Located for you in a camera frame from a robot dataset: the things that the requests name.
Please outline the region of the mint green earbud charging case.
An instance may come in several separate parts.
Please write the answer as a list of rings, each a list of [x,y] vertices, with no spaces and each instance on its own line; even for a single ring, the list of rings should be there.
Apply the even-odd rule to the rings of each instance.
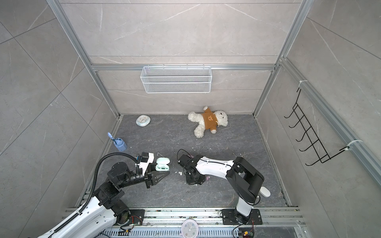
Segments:
[[[169,171],[170,159],[166,157],[160,157],[156,160],[156,166],[155,169],[156,171],[163,172],[163,171]]]

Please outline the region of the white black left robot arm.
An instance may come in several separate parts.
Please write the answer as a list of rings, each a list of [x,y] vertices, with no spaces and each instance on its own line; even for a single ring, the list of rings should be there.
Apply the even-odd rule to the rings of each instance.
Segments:
[[[96,187],[101,164],[113,156],[123,156],[134,161],[136,170],[131,171],[125,162],[116,163],[107,173],[107,180]],[[150,154],[133,157],[115,152],[103,156],[97,163],[88,199],[69,217],[42,235],[44,238],[94,238],[114,224],[127,223],[130,209],[121,200],[123,188],[145,183],[147,188],[158,184],[169,171],[157,171],[149,161]]]

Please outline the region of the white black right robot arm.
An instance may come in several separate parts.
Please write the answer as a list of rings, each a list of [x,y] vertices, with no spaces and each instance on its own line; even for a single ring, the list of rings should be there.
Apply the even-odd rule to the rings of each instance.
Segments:
[[[177,160],[183,168],[188,185],[201,185],[206,181],[206,176],[215,176],[226,179],[233,187],[239,200],[234,210],[222,210],[225,225],[247,224],[251,221],[257,197],[271,196],[270,191],[263,186],[264,176],[243,157],[223,161],[183,154]]]

